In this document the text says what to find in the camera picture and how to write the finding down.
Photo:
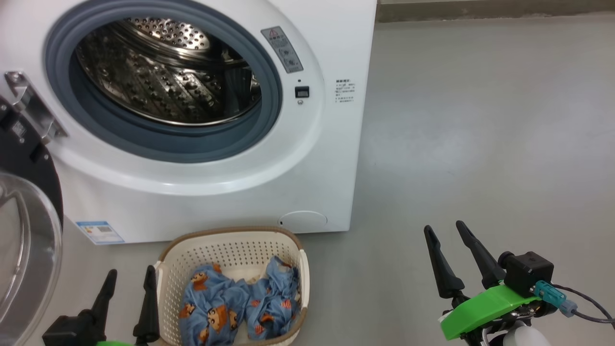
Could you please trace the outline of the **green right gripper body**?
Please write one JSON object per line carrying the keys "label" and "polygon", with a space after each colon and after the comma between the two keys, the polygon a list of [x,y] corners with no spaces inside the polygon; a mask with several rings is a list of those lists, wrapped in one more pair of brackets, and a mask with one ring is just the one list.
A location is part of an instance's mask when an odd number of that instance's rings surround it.
{"label": "green right gripper body", "polygon": [[551,343],[536,328],[533,318],[557,311],[541,296],[524,298],[506,285],[486,289],[468,298],[452,300],[452,309],[440,317],[446,340],[461,339],[468,346],[549,346]]}

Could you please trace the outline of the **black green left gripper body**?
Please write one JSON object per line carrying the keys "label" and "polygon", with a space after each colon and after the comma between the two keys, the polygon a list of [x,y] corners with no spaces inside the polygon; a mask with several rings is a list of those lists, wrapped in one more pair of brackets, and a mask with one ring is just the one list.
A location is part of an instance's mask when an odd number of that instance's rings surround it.
{"label": "black green left gripper body", "polygon": [[45,346],[129,346],[127,342],[108,340],[105,326],[89,309],[74,317],[62,315],[43,333]]}

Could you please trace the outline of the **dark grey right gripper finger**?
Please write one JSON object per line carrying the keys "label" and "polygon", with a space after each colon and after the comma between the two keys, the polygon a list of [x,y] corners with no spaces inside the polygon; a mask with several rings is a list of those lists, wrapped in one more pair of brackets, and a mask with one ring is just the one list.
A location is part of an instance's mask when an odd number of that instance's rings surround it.
{"label": "dark grey right gripper finger", "polygon": [[461,297],[465,288],[464,283],[455,276],[441,251],[440,241],[430,225],[424,227],[424,236],[439,296],[444,299]]}
{"label": "dark grey right gripper finger", "polygon": [[505,271],[499,266],[495,258],[488,252],[486,247],[471,232],[463,221],[456,221],[457,228],[464,245],[470,249],[472,256],[479,268],[482,279],[481,283],[485,289],[500,285],[505,278]]}

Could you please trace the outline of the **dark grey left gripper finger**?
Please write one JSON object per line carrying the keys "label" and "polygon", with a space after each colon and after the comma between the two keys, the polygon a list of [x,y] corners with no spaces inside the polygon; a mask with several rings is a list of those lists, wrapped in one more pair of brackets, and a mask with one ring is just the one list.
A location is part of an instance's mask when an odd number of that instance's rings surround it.
{"label": "dark grey left gripper finger", "polygon": [[94,330],[96,332],[105,332],[109,303],[114,296],[116,281],[117,270],[111,269],[92,305],[91,315],[94,322]]}
{"label": "dark grey left gripper finger", "polygon": [[136,344],[151,344],[160,339],[156,270],[152,265],[146,269],[143,289],[140,318],[134,326],[133,336]]}

